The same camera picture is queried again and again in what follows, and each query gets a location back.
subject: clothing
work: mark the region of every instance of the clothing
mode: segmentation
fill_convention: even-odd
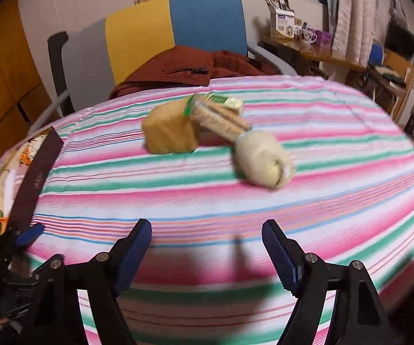
[[[110,99],[147,89],[207,86],[210,79],[249,75],[277,75],[268,65],[245,55],[221,50],[207,52],[177,45],[151,58],[125,81],[118,84]]]
[[[333,50],[366,67],[375,28],[376,0],[339,0]]]

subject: wooden cabinet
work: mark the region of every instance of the wooden cabinet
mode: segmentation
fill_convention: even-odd
[[[406,83],[406,97],[398,100],[397,107],[392,116],[392,119],[397,124],[404,127],[410,117],[410,112],[414,105],[414,65],[389,49],[384,50],[383,64],[384,66],[389,66],[391,69],[395,70]],[[390,95],[383,92],[381,97],[377,100],[378,104],[383,107],[386,112],[392,111],[394,100]]]
[[[0,4],[0,157],[25,138],[28,123],[36,121],[50,103],[25,38],[18,0],[3,0]],[[18,108],[23,109],[27,120]]]

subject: red jacket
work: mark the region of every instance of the red jacket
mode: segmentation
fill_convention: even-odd
[[[276,75],[268,65],[227,50],[207,52],[175,46],[151,58],[118,84],[110,99],[147,89],[208,85],[213,78]]]

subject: blue gripper pad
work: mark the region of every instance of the blue gripper pad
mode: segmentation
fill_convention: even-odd
[[[43,232],[44,226],[41,223],[35,223],[15,239],[15,245],[27,246],[29,243],[36,240]]]
[[[299,289],[296,266],[268,222],[263,223],[261,238],[283,287],[296,296]]]
[[[114,285],[114,293],[116,296],[119,296],[121,292],[129,289],[151,242],[153,233],[151,223],[146,219],[140,219],[139,222],[143,222],[143,225],[139,229],[138,234],[135,236],[132,245],[127,251],[127,255],[123,258],[119,266],[116,284]]]

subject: metal screw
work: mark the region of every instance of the metal screw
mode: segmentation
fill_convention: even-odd
[[[314,254],[314,253],[307,253],[306,254],[306,260],[308,262],[314,263],[314,262],[317,262],[318,259],[319,259],[319,257],[317,257],[317,255]]]
[[[358,261],[357,259],[352,261],[352,266],[355,269],[362,269],[363,268],[363,263],[361,263],[360,261]]]
[[[109,258],[109,255],[106,252],[101,252],[101,253],[98,253],[95,258],[97,259],[98,262],[104,262]]]
[[[52,269],[58,269],[61,266],[61,260],[55,259],[51,262],[51,268]]]

